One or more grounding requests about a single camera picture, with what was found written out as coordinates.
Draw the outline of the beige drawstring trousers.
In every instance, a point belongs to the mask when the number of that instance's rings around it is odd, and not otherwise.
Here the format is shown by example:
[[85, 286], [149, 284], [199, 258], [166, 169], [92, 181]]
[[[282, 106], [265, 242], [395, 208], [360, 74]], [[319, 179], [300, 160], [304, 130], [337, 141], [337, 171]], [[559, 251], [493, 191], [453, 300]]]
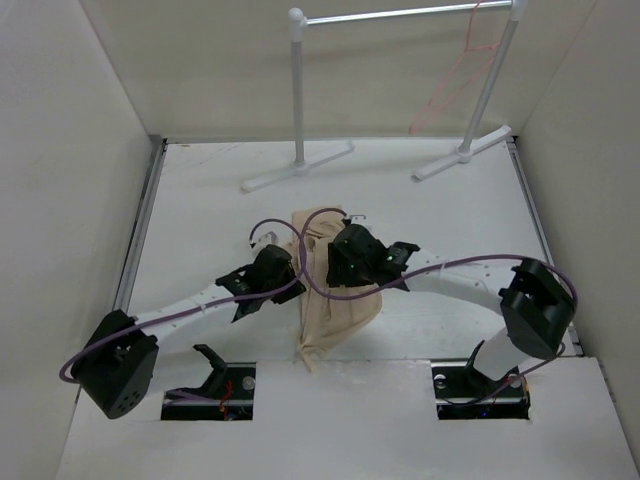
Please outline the beige drawstring trousers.
[[[319, 290], [309, 286], [306, 277], [301, 281], [306, 287], [302, 295], [296, 351], [307, 370], [313, 372], [316, 361], [331, 349], [341, 344], [353, 334], [367, 326], [382, 309], [382, 295], [376, 293], [352, 301], [338, 301], [325, 298], [320, 292], [335, 296], [352, 296], [368, 291], [365, 287], [332, 288], [326, 282], [329, 269], [328, 246], [345, 225], [342, 215], [337, 212], [313, 214], [315, 209], [298, 210], [292, 213], [291, 223], [303, 234], [303, 239], [292, 237], [285, 249], [292, 255], [294, 270], [299, 271], [304, 264], [311, 279]], [[299, 245], [307, 251], [306, 261], [299, 257]]]

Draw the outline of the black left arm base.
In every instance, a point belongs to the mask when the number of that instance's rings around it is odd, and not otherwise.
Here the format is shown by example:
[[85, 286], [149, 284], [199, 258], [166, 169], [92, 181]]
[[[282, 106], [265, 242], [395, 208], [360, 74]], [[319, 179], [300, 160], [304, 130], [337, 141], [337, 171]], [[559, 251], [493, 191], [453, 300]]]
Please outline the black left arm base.
[[197, 359], [207, 376], [193, 387], [180, 386], [164, 395], [162, 421], [251, 421], [254, 415], [257, 365], [228, 363], [206, 344], [196, 344]]

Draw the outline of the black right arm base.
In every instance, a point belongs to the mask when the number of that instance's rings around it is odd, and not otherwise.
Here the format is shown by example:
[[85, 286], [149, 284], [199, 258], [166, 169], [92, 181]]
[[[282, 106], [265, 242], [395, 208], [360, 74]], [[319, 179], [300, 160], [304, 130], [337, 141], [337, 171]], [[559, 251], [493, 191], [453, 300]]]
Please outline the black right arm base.
[[431, 364], [439, 420], [528, 420], [531, 406], [526, 381], [514, 367], [492, 380], [472, 366], [483, 341], [467, 360]]

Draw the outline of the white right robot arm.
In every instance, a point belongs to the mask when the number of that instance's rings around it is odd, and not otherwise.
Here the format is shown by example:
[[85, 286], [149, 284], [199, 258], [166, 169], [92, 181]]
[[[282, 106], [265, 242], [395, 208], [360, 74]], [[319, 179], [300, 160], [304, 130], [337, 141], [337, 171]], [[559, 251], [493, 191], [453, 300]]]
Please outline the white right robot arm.
[[483, 307], [503, 328], [482, 341], [464, 370], [464, 384], [483, 396], [528, 359], [557, 356], [578, 301], [568, 281], [546, 263], [513, 256], [515, 266], [493, 266], [492, 256], [448, 260], [416, 244], [389, 246], [362, 225], [346, 226], [328, 245], [329, 287], [397, 288], [427, 292]]

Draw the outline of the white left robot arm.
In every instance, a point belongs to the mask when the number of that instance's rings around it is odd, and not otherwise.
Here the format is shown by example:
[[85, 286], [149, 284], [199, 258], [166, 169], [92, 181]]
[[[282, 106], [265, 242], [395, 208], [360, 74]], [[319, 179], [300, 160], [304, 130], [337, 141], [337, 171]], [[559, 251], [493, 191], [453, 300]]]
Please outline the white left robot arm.
[[304, 291], [291, 255], [268, 245], [252, 263], [184, 300], [136, 316], [121, 309], [107, 314], [73, 361], [71, 377], [110, 420], [158, 392], [214, 398], [223, 390], [227, 364], [200, 337]]

